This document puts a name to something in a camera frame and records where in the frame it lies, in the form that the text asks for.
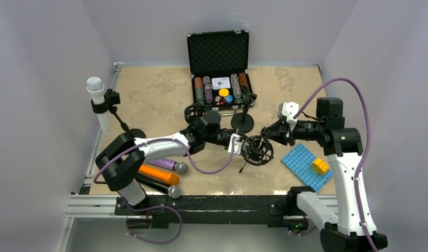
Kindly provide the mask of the orange microphone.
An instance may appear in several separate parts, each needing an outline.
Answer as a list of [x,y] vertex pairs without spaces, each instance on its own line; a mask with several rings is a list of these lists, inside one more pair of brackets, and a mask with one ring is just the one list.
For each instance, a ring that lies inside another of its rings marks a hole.
[[178,185],[179,183],[179,176],[176,174],[158,170],[147,165],[141,165],[141,167],[138,169],[138,172],[158,179],[168,185]]

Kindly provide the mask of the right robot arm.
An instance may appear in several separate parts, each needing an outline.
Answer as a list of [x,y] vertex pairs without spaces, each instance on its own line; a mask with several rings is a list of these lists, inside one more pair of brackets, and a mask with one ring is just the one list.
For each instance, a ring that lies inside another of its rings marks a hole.
[[296,140],[315,141],[322,147],[333,173],[337,208],[332,212],[309,186],[290,188],[279,208],[287,215],[306,215],[320,231],[324,251],[378,251],[388,246],[371,217],[362,175],[367,148],[360,133],[345,127],[343,101],[318,98],[316,121],[298,120],[299,105],[283,102],[278,120],[262,130],[266,140],[293,146]]

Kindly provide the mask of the black silver-mesh microphone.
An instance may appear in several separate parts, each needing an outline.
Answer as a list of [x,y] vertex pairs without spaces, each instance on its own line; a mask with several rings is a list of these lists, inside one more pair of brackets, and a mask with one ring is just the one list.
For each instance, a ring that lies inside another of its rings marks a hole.
[[177,199],[181,196],[181,189],[177,185],[168,185],[164,182],[139,173],[137,173],[134,177],[139,183],[151,187],[156,191],[167,194],[173,199]]

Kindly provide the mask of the purple glitter microphone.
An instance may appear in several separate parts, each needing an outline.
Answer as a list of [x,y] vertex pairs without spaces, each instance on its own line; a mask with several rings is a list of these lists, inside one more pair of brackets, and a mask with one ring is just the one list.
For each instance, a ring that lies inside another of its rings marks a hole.
[[177,162],[166,158],[150,161],[149,164],[174,171],[178,174],[186,174],[189,169],[188,165],[184,162]]

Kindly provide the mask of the black tripod stand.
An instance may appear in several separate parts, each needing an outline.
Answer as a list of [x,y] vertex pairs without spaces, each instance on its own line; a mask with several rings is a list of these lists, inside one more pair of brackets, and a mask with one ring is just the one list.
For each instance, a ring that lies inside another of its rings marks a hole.
[[[261,135],[255,135],[248,137],[246,146],[241,155],[246,164],[263,166],[273,160],[273,154],[274,149],[269,140],[263,138]],[[239,173],[242,173],[246,164],[239,170]]]

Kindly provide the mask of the black shock-mount microphone stand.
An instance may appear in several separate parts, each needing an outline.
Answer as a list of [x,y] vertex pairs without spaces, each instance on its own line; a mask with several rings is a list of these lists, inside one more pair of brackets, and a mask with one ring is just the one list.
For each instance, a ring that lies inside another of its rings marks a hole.
[[184,119],[188,124],[188,128],[201,128],[213,124],[211,112],[212,109],[203,104],[194,103],[188,106],[184,110]]

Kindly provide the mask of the black clip microphone stand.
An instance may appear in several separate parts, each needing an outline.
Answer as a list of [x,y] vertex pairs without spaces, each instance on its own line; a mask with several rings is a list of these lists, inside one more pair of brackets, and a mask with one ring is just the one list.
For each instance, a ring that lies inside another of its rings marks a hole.
[[231,126],[234,130],[242,133],[248,133],[254,128],[254,120],[249,114],[249,108],[255,102],[256,95],[252,93],[246,86],[241,87],[243,97],[242,112],[235,114],[231,119]]

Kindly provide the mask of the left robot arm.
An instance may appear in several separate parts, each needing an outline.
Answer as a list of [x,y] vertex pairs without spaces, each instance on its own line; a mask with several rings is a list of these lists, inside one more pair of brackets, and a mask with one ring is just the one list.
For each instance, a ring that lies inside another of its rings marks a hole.
[[198,172],[206,174],[192,160],[192,156],[202,151],[206,143],[225,147],[230,158],[240,155],[241,145],[247,137],[240,131],[221,128],[220,122],[219,113],[208,111],[192,120],[187,128],[169,136],[146,138],[138,129],[122,133],[96,157],[95,164],[99,170],[94,182],[99,183],[99,177],[103,177],[103,183],[127,201],[129,210],[136,215],[143,214],[148,208],[148,200],[135,180],[143,163],[186,156]]

